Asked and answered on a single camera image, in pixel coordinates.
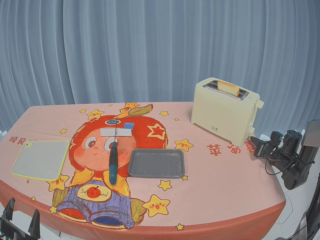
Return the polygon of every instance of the curtain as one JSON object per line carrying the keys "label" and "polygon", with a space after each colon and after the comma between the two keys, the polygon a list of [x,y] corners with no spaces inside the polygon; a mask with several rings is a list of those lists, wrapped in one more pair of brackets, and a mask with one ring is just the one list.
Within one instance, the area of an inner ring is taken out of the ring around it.
{"label": "curtain", "polygon": [[320,0],[0,0],[0,129],[30,106],[260,95],[255,134],[320,118]]}

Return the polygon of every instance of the toaster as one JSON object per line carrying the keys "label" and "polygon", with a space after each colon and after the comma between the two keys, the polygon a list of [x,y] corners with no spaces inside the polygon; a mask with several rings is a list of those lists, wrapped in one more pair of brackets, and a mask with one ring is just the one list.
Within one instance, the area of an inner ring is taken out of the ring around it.
{"label": "toaster", "polygon": [[222,80],[211,77],[195,86],[191,123],[240,147],[253,135],[263,101],[259,94],[239,86],[238,96],[218,90],[218,81]]}

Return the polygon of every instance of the blue sticky note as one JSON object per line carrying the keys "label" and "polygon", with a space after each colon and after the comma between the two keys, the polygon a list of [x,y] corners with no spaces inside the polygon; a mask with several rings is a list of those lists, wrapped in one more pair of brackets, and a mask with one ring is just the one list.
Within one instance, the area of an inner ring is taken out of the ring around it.
{"label": "blue sticky note", "polygon": [[134,122],[125,122],[123,128],[125,129],[134,129]]}

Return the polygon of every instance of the floor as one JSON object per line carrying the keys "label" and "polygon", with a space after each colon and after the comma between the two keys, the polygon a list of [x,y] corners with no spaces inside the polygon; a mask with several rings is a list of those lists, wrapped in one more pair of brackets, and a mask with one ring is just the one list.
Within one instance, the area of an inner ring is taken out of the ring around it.
{"label": "floor", "polygon": [[[287,203],[277,222],[274,224],[266,237],[263,238],[263,240],[274,240],[278,237],[288,238],[292,234],[294,234],[294,231],[296,230],[296,227],[300,222],[302,214],[310,205],[318,181],[318,175],[320,172],[320,159],[317,158],[320,158],[320,150],[318,151],[318,154],[316,156],[315,164],[311,166],[307,182],[296,189],[287,190],[283,184],[281,173],[277,175],[283,192],[286,196]],[[1,213],[3,209],[4,208],[0,203]],[[31,217],[20,211],[15,211],[13,213],[13,223],[24,232],[28,232],[30,221]],[[40,232],[42,240],[80,240],[80,238],[64,233],[61,233],[61,236],[58,237],[42,225],[40,226]],[[320,231],[317,233],[314,240],[320,240]]]}

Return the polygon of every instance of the toast slice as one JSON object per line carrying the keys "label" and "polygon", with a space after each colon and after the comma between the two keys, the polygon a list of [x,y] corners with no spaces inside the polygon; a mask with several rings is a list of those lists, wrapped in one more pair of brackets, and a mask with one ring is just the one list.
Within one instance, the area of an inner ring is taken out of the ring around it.
{"label": "toast slice", "polygon": [[239,92],[240,92],[238,86],[228,82],[223,82],[223,81],[218,81],[218,90],[231,94],[236,97],[239,96]]}

